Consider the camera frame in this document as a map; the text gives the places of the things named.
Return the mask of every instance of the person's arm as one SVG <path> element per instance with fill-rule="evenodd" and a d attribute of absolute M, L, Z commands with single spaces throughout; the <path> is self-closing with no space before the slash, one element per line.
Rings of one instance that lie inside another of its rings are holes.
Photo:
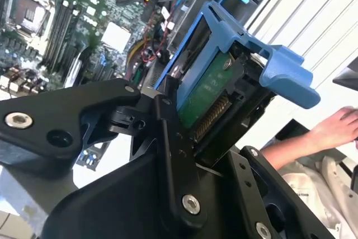
<path fill-rule="evenodd" d="M 339 147 L 357 137 L 358 111 L 344 107 L 307 134 L 269 146 L 261 152 L 275 169 L 280 169 L 297 158 Z"/>

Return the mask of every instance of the silver screw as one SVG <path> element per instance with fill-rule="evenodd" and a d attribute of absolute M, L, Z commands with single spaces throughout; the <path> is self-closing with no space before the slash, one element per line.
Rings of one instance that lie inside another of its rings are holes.
<path fill-rule="evenodd" d="M 7 114 L 5 117 L 5 123 L 16 129 L 26 129 L 30 127 L 33 122 L 30 116 L 21 112 L 13 112 Z"/>
<path fill-rule="evenodd" d="M 130 86 L 125 86 L 125 89 L 129 92 L 134 92 L 134 89 Z"/>
<path fill-rule="evenodd" d="M 271 239 L 271 233 L 269 229 L 261 222 L 256 223 L 256 231 L 262 239 Z"/>
<path fill-rule="evenodd" d="M 253 148 L 252 148 L 250 151 L 251 151 L 252 155 L 254 155 L 255 157 L 257 157 L 257 156 L 258 156 L 257 151 L 255 151 Z"/>
<path fill-rule="evenodd" d="M 185 210 L 187 210 L 190 214 L 199 214 L 200 204 L 194 196 L 192 196 L 191 194 L 184 195 L 181 201 Z"/>
<path fill-rule="evenodd" d="M 167 105 L 170 105 L 170 104 L 171 104 L 170 100 L 168 100 L 168 99 L 163 99 L 163 102 L 164 102 L 165 104 L 167 104 Z"/>
<path fill-rule="evenodd" d="M 231 66 L 233 65 L 233 61 L 232 59 L 228 59 L 225 63 L 224 63 L 224 66 L 223 66 L 223 69 L 224 70 L 228 70 Z"/>

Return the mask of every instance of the white sleeve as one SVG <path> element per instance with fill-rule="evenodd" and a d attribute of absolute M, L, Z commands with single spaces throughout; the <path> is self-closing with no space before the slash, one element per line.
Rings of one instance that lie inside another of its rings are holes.
<path fill-rule="evenodd" d="M 347 223 L 358 238 L 358 195 L 337 176 L 336 162 L 325 157 L 322 161 L 322 175 L 336 198 Z"/>

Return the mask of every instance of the computer motherboard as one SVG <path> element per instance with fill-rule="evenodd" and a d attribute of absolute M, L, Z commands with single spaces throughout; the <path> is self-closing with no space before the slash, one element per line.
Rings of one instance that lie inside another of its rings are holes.
<path fill-rule="evenodd" d="M 143 38 L 144 4 L 0 0 L 0 86 L 23 96 L 120 77 Z"/>

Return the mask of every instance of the screw hole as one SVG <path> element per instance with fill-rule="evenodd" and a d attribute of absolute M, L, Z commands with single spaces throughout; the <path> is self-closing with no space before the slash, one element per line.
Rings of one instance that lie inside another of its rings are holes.
<path fill-rule="evenodd" d="M 72 145 L 72 136 L 63 130 L 52 130 L 47 133 L 47 141 L 55 147 L 67 148 Z"/>
<path fill-rule="evenodd" d="M 21 124 L 21 123 L 26 122 L 26 117 L 17 115 L 17 116 L 12 117 L 12 120 L 13 120 L 14 123 L 20 123 Z"/>
<path fill-rule="evenodd" d="M 260 230 L 261 230 L 261 232 L 262 232 L 263 235 L 265 235 L 265 236 L 269 235 L 264 228 L 261 228 Z"/>
<path fill-rule="evenodd" d="M 129 92 L 134 92 L 134 89 L 132 87 L 128 86 L 128 85 L 125 86 L 124 89 L 126 89 Z"/>
<path fill-rule="evenodd" d="M 188 200 L 188 205 L 190 205 L 190 207 L 193 209 L 196 208 L 196 202 L 191 199 Z"/>
<path fill-rule="evenodd" d="M 138 120 L 133 124 L 133 128 L 137 130 L 141 130 L 145 127 L 145 122 L 142 120 Z"/>

